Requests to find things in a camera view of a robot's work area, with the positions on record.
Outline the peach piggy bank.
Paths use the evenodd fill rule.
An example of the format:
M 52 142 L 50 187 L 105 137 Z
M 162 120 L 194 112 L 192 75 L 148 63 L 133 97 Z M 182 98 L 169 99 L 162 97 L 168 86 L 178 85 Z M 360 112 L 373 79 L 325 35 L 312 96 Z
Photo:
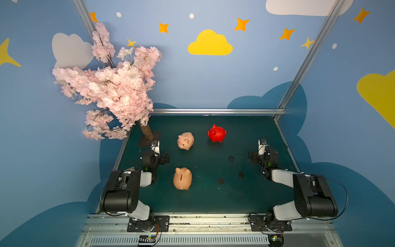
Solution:
M 173 185 L 178 190 L 188 190 L 192 184 L 192 173 L 188 168 L 176 168 Z

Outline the pink piggy bank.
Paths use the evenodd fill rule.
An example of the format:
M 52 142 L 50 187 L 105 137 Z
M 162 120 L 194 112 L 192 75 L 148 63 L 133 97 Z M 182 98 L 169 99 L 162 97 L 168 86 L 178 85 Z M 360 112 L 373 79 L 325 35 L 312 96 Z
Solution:
M 189 150 L 194 144 L 194 136 L 191 132 L 185 132 L 178 136 L 178 147 L 183 150 Z

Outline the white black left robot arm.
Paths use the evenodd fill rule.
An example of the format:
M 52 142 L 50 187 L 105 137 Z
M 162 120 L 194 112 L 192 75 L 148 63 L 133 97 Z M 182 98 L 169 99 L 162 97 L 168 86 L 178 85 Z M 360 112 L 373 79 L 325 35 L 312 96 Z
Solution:
M 169 216 L 155 216 L 139 199 L 140 189 L 153 185 L 159 165 L 168 164 L 169 154 L 148 150 L 142 155 L 142 169 L 112 171 L 100 197 L 100 210 L 112 217 L 129 218 L 127 232 L 168 232 Z

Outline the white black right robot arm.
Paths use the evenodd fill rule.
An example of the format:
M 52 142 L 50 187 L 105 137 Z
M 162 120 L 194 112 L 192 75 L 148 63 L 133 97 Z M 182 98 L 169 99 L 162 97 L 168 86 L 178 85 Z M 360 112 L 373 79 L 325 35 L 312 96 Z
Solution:
M 248 159 L 260 165 L 261 173 L 267 180 L 293 189 L 292 201 L 268 208 L 261 229 L 283 233 L 292 230 L 291 222 L 294 220 L 331 221 L 341 215 L 324 176 L 280 169 L 278 152 L 269 145 L 260 145 L 257 152 L 249 152 Z

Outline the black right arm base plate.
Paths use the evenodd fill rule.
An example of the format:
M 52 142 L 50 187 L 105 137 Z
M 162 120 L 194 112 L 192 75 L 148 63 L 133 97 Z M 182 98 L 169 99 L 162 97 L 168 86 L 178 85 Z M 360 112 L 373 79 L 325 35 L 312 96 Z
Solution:
M 272 219 L 271 216 L 259 214 L 248 214 L 248 223 L 253 232 L 273 232 L 281 234 L 283 232 L 291 232 L 292 226 L 290 221 L 278 221 Z

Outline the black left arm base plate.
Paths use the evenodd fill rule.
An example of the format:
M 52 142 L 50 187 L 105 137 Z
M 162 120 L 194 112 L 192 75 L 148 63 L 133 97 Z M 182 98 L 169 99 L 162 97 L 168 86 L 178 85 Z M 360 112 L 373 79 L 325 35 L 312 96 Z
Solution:
M 150 216 L 148 220 L 133 220 L 130 219 L 127 227 L 127 232 L 168 232 L 170 217 L 165 216 Z

